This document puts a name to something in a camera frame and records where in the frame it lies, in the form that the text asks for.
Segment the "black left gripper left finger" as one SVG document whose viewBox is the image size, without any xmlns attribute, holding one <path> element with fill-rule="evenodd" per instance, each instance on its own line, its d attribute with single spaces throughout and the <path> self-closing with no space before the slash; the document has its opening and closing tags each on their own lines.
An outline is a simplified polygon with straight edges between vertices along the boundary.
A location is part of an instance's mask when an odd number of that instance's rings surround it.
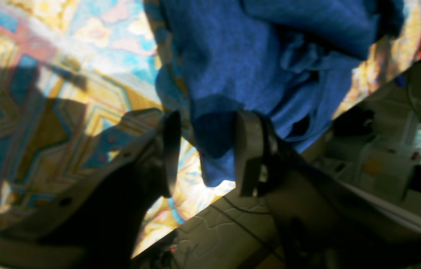
<svg viewBox="0 0 421 269">
<path fill-rule="evenodd" d="M 106 166 L 0 231 L 0 268 L 128 269 L 141 223 L 173 195 L 181 145 L 178 111 Z"/>
</svg>

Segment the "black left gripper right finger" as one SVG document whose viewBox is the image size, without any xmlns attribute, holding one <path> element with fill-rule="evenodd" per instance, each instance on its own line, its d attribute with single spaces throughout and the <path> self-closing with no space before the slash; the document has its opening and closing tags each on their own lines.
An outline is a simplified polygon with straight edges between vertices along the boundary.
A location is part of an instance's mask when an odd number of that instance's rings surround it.
<svg viewBox="0 0 421 269">
<path fill-rule="evenodd" d="M 237 191 L 261 197 L 288 269 L 421 269 L 421 233 L 308 164 L 256 112 L 233 117 Z"/>
</svg>

